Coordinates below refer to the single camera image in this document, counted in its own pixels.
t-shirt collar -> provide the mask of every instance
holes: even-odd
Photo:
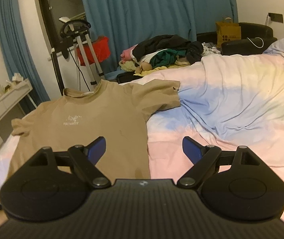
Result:
[[[81,92],[66,88],[63,90],[63,98],[68,102],[76,104],[86,104],[99,97],[106,90],[107,83],[108,81],[101,80],[101,82],[98,84],[98,86],[96,86],[92,93]]]

t-shirt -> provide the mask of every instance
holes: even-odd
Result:
[[[106,152],[96,167],[112,183],[118,178],[150,179],[146,122],[157,110],[180,106],[179,85],[167,80],[145,85],[102,80],[93,93],[65,89],[60,99],[12,121],[12,134],[21,137],[8,176],[42,147],[67,151],[103,136]]]

pastel bedding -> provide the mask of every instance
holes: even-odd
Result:
[[[157,112],[147,123],[152,178],[176,182],[192,167],[182,151],[182,139],[190,136],[223,150],[247,145],[284,181],[284,55],[274,51],[210,55],[189,67],[157,71],[135,81],[181,82],[181,107]],[[10,137],[1,149],[0,186],[18,139]]]

electrical outlet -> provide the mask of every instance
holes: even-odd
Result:
[[[284,23],[283,14],[268,13],[268,16],[271,18],[271,21],[273,22]]]

brown paper bag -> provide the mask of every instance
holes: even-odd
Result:
[[[221,48],[222,43],[231,40],[241,39],[241,29],[238,23],[233,23],[232,18],[226,18],[222,22],[216,22],[217,47]]]

